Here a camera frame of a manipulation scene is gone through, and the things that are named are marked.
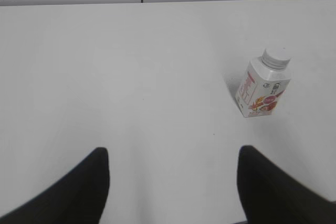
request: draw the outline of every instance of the white table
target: white table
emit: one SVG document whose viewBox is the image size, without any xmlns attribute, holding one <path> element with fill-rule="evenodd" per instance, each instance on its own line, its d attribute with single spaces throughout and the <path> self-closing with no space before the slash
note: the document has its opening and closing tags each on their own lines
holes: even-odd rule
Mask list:
<svg viewBox="0 0 336 224">
<path fill-rule="evenodd" d="M 293 80 L 272 116 L 243 118 L 226 84 L 273 42 Z M 336 0 L 0 7 L 0 215 L 96 146 L 102 224 L 245 220 L 244 144 L 335 200 L 335 55 Z"/>
</svg>

